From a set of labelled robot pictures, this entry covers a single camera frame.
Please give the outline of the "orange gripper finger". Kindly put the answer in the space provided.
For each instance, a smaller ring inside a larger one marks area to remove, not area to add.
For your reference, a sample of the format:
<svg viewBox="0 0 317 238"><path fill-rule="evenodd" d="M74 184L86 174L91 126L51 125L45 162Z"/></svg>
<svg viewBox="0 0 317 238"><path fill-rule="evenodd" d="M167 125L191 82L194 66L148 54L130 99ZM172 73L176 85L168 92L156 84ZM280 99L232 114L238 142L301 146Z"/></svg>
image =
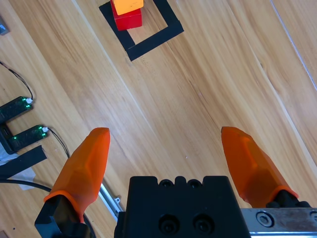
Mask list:
<svg viewBox="0 0 317 238"><path fill-rule="evenodd" d="M93 129L64 164L35 220L43 238L92 238L84 221L87 207L98 197L106 171L110 131Z"/></svg>
<svg viewBox="0 0 317 238"><path fill-rule="evenodd" d="M253 208L309 208L250 135L224 126L221 141L229 172L245 202Z"/></svg>

